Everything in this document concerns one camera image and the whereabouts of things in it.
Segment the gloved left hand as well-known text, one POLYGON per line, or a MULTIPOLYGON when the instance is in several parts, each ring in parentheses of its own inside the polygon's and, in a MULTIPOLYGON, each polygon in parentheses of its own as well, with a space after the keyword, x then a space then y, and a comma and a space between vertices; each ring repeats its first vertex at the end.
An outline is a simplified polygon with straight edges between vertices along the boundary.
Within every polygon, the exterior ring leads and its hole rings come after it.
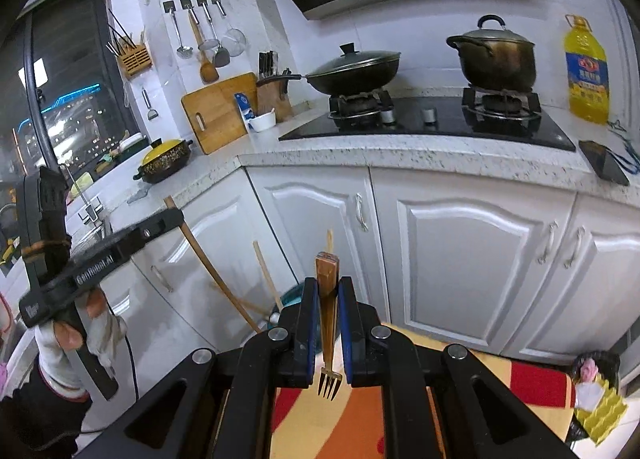
POLYGON ((80 312, 88 317, 85 335, 66 321, 50 320, 35 329, 40 375, 56 395, 71 401, 80 401, 88 392, 66 353, 86 344, 104 368, 112 367, 116 347, 127 334, 125 320, 111 312, 100 288, 82 298, 80 312))

